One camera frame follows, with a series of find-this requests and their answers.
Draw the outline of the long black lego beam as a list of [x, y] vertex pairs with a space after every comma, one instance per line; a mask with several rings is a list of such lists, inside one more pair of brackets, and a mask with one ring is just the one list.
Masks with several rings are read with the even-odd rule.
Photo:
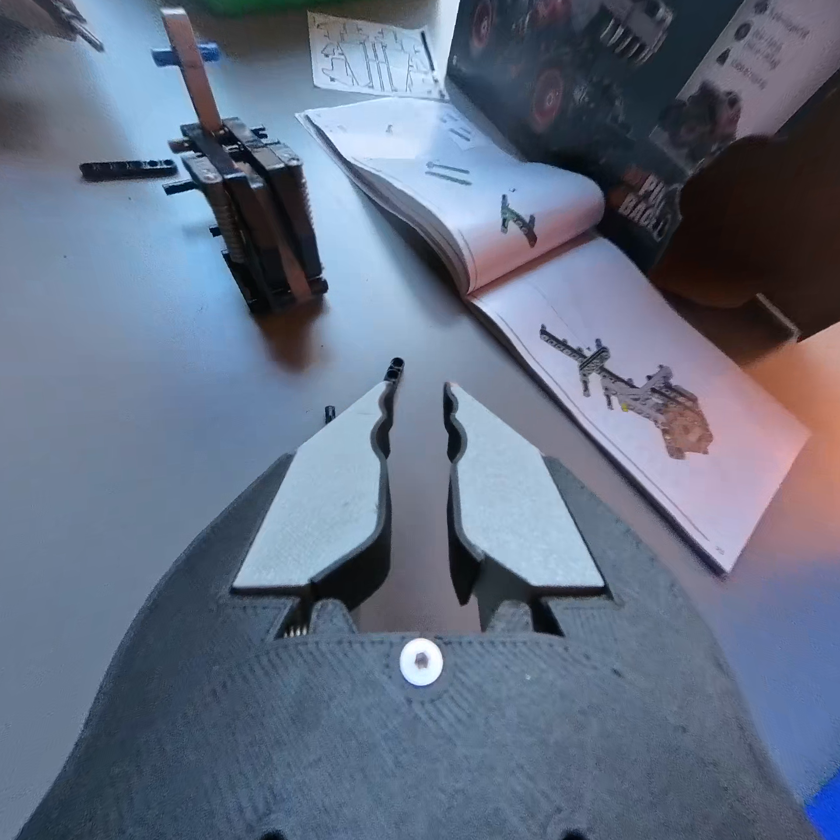
[[82, 179], [87, 182], [162, 179], [178, 173], [173, 159], [85, 162], [78, 168]]

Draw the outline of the white sticker sheet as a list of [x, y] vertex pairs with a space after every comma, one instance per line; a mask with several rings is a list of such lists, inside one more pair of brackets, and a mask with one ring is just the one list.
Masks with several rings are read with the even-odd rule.
[[366, 96], [446, 102], [425, 28], [308, 12], [313, 85]]

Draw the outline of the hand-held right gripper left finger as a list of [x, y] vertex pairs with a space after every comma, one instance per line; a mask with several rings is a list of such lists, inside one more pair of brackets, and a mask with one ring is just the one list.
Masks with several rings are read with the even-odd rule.
[[352, 611], [391, 567], [389, 433], [397, 381], [381, 381], [292, 456], [232, 583], [240, 595], [335, 599]]

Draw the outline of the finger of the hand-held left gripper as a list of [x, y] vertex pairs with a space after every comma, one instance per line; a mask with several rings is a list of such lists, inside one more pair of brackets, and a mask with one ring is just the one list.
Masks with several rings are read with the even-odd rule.
[[1, 1], [1, 19], [33, 34], [66, 41], [81, 39], [97, 52], [106, 49], [72, 1]]

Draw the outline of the dark lego set box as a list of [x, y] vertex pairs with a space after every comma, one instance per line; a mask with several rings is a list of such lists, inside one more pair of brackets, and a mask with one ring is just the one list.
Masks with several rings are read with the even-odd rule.
[[460, 2], [448, 77], [661, 290], [838, 323], [838, 1]]

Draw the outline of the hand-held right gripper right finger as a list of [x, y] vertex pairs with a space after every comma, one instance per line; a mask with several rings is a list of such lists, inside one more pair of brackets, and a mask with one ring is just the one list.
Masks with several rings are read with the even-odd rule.
[[599, 596], [606, 583], [542, 452], [444, 385], [449, 571], [461, 605]]

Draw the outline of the black lego chassis assembly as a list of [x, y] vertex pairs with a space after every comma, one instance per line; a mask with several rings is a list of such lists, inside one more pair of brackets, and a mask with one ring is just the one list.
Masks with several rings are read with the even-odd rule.
[[161, 18], [196, 114], [169, 143], [188, 179], [164, 190], [204, 195], [215, 218], [212, 233], [224, 241], [224, 261], [253, 314], [321, 299], [329, 284], [300, 156], [268, 140], [263, 127], [222, 118], [186, 10], [163, 8]]

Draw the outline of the blue lego axle piece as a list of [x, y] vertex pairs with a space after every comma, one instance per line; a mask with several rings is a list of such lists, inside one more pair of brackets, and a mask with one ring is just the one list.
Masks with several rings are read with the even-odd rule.
[[[221, 60], [222, 53], [215, 42], [200, 43], [196, 48], [203, 63], [216, 63]], [[157, 67], [180, 67], [182, 65], [181, 59], [172, 47], [152, 49], [151, 55]]]

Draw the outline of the green plastic item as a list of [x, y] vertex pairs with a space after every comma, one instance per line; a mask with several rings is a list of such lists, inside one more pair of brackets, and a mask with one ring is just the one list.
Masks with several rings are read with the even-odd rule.
[[226, 18], [274, 14], [316, 4], [316, 1], [200, 1], [210, 13]]

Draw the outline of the open lego instruction booklet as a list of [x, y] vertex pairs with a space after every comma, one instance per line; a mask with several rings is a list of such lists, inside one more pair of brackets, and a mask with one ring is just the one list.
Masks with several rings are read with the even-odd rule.
[[506, 152], [455, 107], [381, 98], [297, 114], [458, 294], [721, 573], [809, 432], [596, 232], [589, 178]]

